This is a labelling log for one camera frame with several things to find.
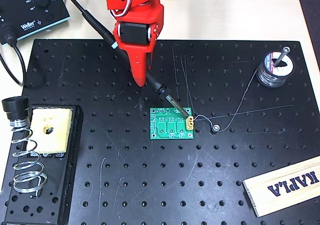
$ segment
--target solder wire reel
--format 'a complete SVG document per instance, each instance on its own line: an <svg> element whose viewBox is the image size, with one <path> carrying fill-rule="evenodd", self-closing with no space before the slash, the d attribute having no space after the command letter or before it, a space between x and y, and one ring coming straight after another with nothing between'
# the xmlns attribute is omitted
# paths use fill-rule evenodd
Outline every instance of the solder wire reel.
<svg viewBox="0 0 320 225"><path fill-rule="evenodd" d="M6 112L7 118L9 119L13 133L23 132L23 134L28 134L24 138L13 139L11 141L11 144L21 144L20 147L22 148L24 143L34 143L34 147L32 149L14 152L12 156L15 158L30 156L31 158L36 158L36 160L17 163L13 166L13 169L16 171L22 171L32 168L33 166L40 167L40 171L28 170L15 175L13 178L13 188L18 193L35 193L35 195L30 195L30 198L37 199L40 197L41 190L48 181L48 176L44 173L45 166L43 165L43 163L39 162L41 159L41 155L35 151L38 144L36 141L31 139L33 131L30 129L31 116L28 98L25 96L10 97L2 100L2 106L3 110ZM38 179L37 186L28 188L23 188L21 186L21 184L28 183L35 179Z"/></svg>
<svg viewBox="0 0 320 225"><path fill-rule="evenodd" d="M294 63L288 56L290 47L285 46L282 52L272 51L268 53L263 62L257 68L258 80L268 88L279 88L294 72Z"/></svg>

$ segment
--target red robotic arm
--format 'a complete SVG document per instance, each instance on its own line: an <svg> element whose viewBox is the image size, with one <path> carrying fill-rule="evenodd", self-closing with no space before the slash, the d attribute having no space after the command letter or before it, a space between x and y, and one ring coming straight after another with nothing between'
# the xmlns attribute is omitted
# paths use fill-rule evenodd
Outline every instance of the red robotic arm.
<svg viewBox="0 0 320 225"><path fill-rule="evenodd" d="M135 82L142 87L157 37L164 25L164 6L159 0L106 0L117 20L113 35L120 49L126 51Z"/></svg>

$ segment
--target weller logo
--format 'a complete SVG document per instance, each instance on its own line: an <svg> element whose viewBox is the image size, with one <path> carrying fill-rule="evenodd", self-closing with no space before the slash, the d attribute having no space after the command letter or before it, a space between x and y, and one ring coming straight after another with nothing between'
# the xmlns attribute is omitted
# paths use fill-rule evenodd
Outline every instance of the weller logo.
<svg viewBox="0 0 320 225"><path fill-rule="evenodd" d="M297 176L294 178L289 179L290 182L287 181L280 181L274 186L268 186L267 188L275 195L276 197L281 196L280 188L284 188L286 193L291 193L300 189L299 186L308 187L312 184L319 183L318 178L314 171L303 174L302 176Z"/></svg>
<svg viewBox="0 0 320 225"><path fill-rule="evenodd" d="M24 24L22 24L22 25L20 25L20 27L24 30L24 31L26 31L26 30L28 30L28 29L32 29L32 28L34 28L35 27L35 20L33 20L33 21L28 21L27 23L24 23Z"/></svg>

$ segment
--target screw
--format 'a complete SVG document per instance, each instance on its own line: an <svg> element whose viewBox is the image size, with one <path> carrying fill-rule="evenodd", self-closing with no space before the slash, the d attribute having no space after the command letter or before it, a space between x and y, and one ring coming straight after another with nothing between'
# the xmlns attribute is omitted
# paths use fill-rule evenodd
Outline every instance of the screw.
<svg viewBox="0 0 320 225"><path fill-rule="evenodd" d="M285 55L287 55L288 53L290 53L290 47L288 46L285 46L283 49L282 49L282 52L279 56L279 58L274 62L273 66L276 68L279 63L281 62L281 60L285 57Z"/></svg>
<svg viewBox="0 0 320 225"><path fill-rule="evenodd" d="M220 130L220 126L218 124L213 125L213 132L217 133Z"/></svg>

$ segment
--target green circuit board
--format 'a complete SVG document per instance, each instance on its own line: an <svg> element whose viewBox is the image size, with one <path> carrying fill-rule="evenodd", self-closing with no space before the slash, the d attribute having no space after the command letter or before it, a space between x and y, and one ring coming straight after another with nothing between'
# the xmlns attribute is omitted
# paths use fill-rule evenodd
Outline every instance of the green circuit board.
<svg viewBox="0 0 320 225"><path fill-rule="evenodd" d="M183 108L192 116L191 108ZM150 139L194 139L194 131L187 130L186 119L173 107L150 108Z"/></svg>

